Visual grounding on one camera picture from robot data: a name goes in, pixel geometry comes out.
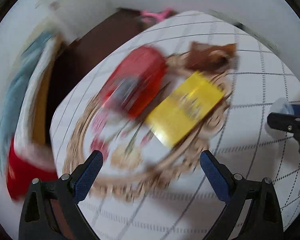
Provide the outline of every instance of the white wall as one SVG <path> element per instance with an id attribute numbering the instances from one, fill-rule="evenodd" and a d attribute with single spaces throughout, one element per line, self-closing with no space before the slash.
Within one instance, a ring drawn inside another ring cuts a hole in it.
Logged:
<path id="1" fill-rule="evenodd" d="M 55 11 L 49 7 L 53 1 L 60 2 Z M 0 117 L 5 92 L 18 71 L 15 59 L 44 26 L 58 28 L 70 44 L 114 12 L 107 0 L 18 0 L 0 23 Z M 10 199 L 0 172 L 0 223 L 13 239 L 18 239 L 22 204 Z"/>
<path id="2" fill-rule="evenodd" d="M 116 12 L 109 0 L 40 0 L 81 38 Z"/>
<path id="3" fill-rule="evenodd" d="M 49 11 L 38 0 L 18 0 L 0 23 L 0 107 L 17 71 L 13 69 L 15 58 L 35 27 L 47 17 Z M 21 209 L 22 203 L 11 201 L 0 172 L 0 223 L 13 239 L 18 239 Z"/>
<path id="4" fill-rule="evenodd" d="M 284 0 L 111 0 L 115 7 L 161 11 L 209 9 L 225 13 L 277 46 L 282 61 L 300 80 L 300 20 Z"/>

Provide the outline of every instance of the tabletop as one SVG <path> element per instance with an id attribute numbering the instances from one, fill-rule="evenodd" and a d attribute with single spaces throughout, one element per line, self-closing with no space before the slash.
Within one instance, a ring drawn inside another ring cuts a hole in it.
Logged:
<path id="1" fill-rule="evenodd" d="M 83 163 L 94 147 L 106 152 L 102 178 L 79 203 L 102 240 L 202 239 L 223 209 L 224 203 L 196 162 L 187 170 L 172 170 L 168 181 L 149 177 L 172 150 L 145 125 L 107 119 L 96 101 L 112 71 L 133 49 L 149 44 L 169 56 L 188 51 L 192 41 L 236 43 L 238 52 L 237 68 L 226 76 L 233 92 L 226 100 L 229 107 L 223 109 L 223 128 L 196 142 L 232 173 L 250 180 L 271 178 L 284 229 L 300 213 L 298 143 L 292 134 L 282 132 L 274 138 L 265 130 L 270 106 L 278 98 L 300 104 L 300 82 L 279 57 L 249 34 L 213 16 L 187 11 L 143 31 L 110 54 L 76 85 L 53 116 L 50 136 L 58 176 Z M 177 78 L 174 87 L 180 83 Z M 128 145 L 133 147 L 123 162 L 121 152 Z M 173 165 L 186 160 L 181 155 Z M 248 207 L 246 201 L 232 237 L 239 233 Z"/>

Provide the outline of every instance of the pink object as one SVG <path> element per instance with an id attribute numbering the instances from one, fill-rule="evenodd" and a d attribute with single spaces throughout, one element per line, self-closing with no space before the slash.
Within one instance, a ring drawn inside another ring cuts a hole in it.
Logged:
<path id="1" fill-rule="evenodd" d="M 129 133 L 127 131 L 123 131 L 120 135 L 121 138 L 125 138 Z"/>
<path id="2" fill-rule="evenodd" d="M 140 146 L 144 147 L 148 144 L 148 142 L 151 141 L 152 137 L 153 137 L 153 132 L 149 131 L 141 140 Z"/>
<path id="3" fill-rule="evenodd" d="M 109 144 L 95 136 L 90 145 L 90 151 L 98 150 L 102 153 L 103 162 L 105 162 L 109 155 Z"/>
<path id="4" fill-rule="evenodd" d="M 95 115 L 92 121 L 92 128 L 95 135 L 99 136 L 106 125 L 108 113 L 107 111 L 100 110 Z"/>
<path id="5" fill-rule="evenodd" d="M 155 18 L 157 23 L 162 22 L 163 20 L 167 19 L 169 14 L 171 13 L 172 8 L 166 8 L 164 11 L 160 13 L 152 13 L 147 10 L 141 12 L 141 16 L 143 16 L 142 21 L 144 22 L 151 22 L 150 17 Z"/>

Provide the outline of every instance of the red item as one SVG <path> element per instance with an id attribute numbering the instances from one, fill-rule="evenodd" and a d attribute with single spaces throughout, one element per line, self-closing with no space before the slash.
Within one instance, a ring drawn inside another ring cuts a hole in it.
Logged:
<path id="1" fill-rule="evenodd" d="M 114 70 L 100 90 L 104 105 L 124 79 L 135 80 L 137 85 L 120 107 L 135 119 L 157 95 L 167 66 L 161 53 L 153 47 L 141 46 L 133 50 Z"/>
<path id="2" fill-rule="evenodd" d="M 98 150 L 102 152 L 103 162 L 105 162 L 109 155 L 109 144 L 101 140 L 98 136 L 95 136 L 90 145 L 90 152 Z"/>
<path id="3" fill-rule="evenodd" d="M 32 179 L 50 181 L 58 179 L 58 176 L 56 171 L 44 171 L 20 159 L 14 151 L 13 140 L 14 138 L 11 139 L 8 157 L 7 188 L 10 197 L 17 200 L 28 192 Z"/>

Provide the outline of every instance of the yellow box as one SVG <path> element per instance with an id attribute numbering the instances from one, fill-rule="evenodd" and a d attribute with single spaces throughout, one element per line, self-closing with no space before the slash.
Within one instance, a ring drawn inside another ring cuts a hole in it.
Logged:
<path id="1" fill-rule="evenodd" d="M 197 71 L 148 115 L 146 124 L 164 145 L 173 147 L 223 96 Z"/>

